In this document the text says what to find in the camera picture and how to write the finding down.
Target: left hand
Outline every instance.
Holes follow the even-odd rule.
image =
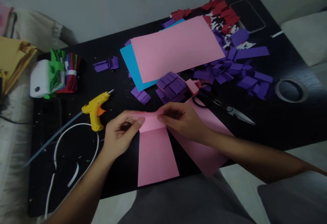
[[[145,122],[145,118],[133,117],[134,111],[125,110],[106,126],[105,141],[101,153],[115,160],[126,152],[134,135]]]

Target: table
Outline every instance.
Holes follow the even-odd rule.
[[[239,0],[226,0],[228,5],[236,1]],[[270,35],[279,32],[281,29],[262,2],[260,0],[248,1],[266,23],[265,29],[250,35],[249,42],[256,42],[257,46],[267,46],[270,52],[270,56],[254,58],[252,65],[257,66],[258,71],[273,76],[274,80],[294,78],[301,81],[309,90],[309,98],[298,104],[286,103],[277,97],[263,101],[247,95],[246,91],[238,88],[233,81],[221,86],[215,83],[220,91],[219,98],[242,111],[257,125],[251,126],[218,110],[212,112],[236,137],[280,150],[288,150],[326,140],[327,92],[284,34],[275,38],[270,37]],[[200,14],[203,14],[203,11],[197,9],[188,17]],[[119,50],[130,38],[161,30],[162,26],[160,24],[167,20],[168,18],[161,19],[66,48],[65,50],[80,55],[85,61],[79,70],[81,78],[78,80],[78,92],[59,96],[63,101],[63,124],[79,113],[84,104],[87,104],[100,93],[111,89],[115,89],[115,94],[102,106],[107,111],[100,118],[103,124],[106,124],[125,109],[156,111],[161,106],[161,102],[155,93],[155,87],[146,90],[152,97],[146,106],[142,105],[130,94],[130,90],[134,85],[133,81],[128,78],[128,70]],[[96,73],[92,64],[112,55],[118,56],[120,68]],[[39,60],[49,59],[49,56],[49,54],[44,54],[39,57]],[[192,71],[182,73],[184,79],[190,78],[191,75]],[[281,87],[281,91],[287,93],[288,96],[297,95],[294,87]],[[40,111],[44,102],[44,99],[34,99],[32,155],[49,137],[44,134],[42,124],[39,122],[42,121]],[[89,123],[88,115],[81,115],[74,123],[81,122]],[[101,131],[99,135],[100,139],[103,139],[104,131]],[[169,136],[180,177],[200,173],[198,167],[174,137],[171,134]],[[113,164],[101,198],[138,189],[138,143],[139,134],[135,136],[129,149]],[[54,147],[54,143],[50,144],[46,148],[46,152],[42,152],[31,163],[28,196],[28,215],[30,217],[39,216],[45,212],[46,197],[54,171],[52,163]],[[92,159],[94,151],[94,133],[91,129],[78,126],[67,132],[63,137],[61,146],[58,149],[58,170],[52,188],[49,212],[55,210],[69,192],[66,185],[75,172],[76,162],[80,166],[77,176],[79,178],[89,165],[86,160]],[[232,161],[228,161],[225,166],[232,163]]]

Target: hand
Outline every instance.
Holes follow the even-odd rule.
[[[206,138],[212,133],[212,130],[203,124],[189,104],[169,102],[161,109],[163,109],[163,115],[158,115],[158,120],[188,140],[204,144]]]
[[[144,124],[145,118],[133,117],[134,111],[125,110],[106,126],[105,141],[101,153],[115,160],[126,152],[134,135]]]

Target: black cable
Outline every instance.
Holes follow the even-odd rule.
[[[7,122],[13,123],[13,124],[29,124],[29,123],[31,123],[31,122],[27,122],[27,123],[23,123],[23,122],[15,122],[15,121],[10,120],[9,118],[6,118],[6,117],[4,117],[4,116],[2,116],[2,115],[0,115],[0,118],[2,118],[3,120],[6,120]]]

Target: scissor blade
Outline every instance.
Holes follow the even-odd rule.
[[[256,125],[255,122],[253,122],[250,118],[248,118],[246,115],[244,115],[240,111],[236,110],[235,108],[233,108],[233,111],[230,114],[235,115],[239,120],[241,120],[243,122],[247,122],[251,125]]]

